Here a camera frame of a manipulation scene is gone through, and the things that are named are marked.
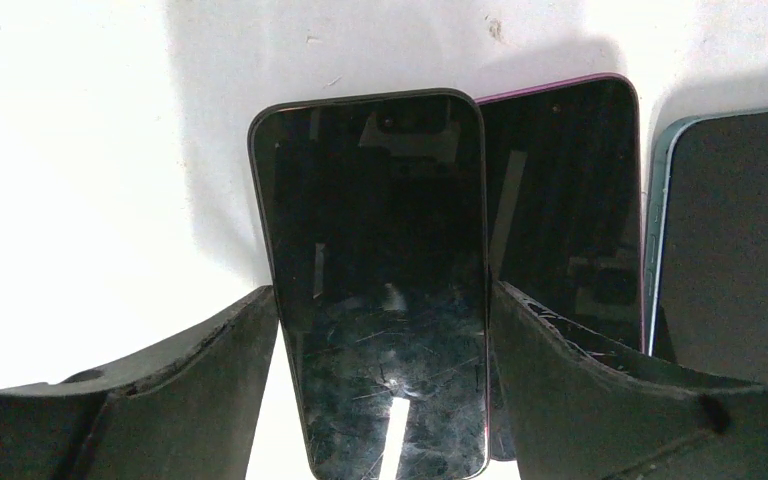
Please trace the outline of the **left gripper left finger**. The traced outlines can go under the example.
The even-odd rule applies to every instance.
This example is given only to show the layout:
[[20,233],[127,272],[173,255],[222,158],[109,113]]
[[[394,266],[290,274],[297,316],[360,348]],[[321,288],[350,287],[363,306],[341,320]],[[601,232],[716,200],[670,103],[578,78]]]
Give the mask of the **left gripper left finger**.
[[57,384],[0,389],[0,479],[242,479],[278,331],[263,286]]

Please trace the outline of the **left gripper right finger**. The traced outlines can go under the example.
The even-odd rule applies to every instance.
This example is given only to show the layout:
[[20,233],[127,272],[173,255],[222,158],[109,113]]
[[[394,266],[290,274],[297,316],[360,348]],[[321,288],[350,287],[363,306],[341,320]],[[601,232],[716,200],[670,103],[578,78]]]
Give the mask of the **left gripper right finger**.
[[642,354],[514,286],[490,336],[524,479],[768,479],[768,385]]

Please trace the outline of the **small teal phone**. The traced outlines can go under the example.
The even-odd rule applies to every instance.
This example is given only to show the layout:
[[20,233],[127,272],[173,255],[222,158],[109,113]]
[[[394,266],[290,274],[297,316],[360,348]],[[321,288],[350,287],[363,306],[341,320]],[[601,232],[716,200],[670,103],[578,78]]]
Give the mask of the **small teal phone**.
[[645,352],[768,384],[768,107],[685,117],[652,149]]

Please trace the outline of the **black phone pink case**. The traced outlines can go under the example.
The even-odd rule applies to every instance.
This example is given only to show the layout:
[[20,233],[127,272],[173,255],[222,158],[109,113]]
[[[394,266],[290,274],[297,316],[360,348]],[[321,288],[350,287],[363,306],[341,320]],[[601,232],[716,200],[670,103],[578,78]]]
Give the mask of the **black phone pink case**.
[[641,333],[639,108],[593,74],[479,100],[491,270],[632,349]]

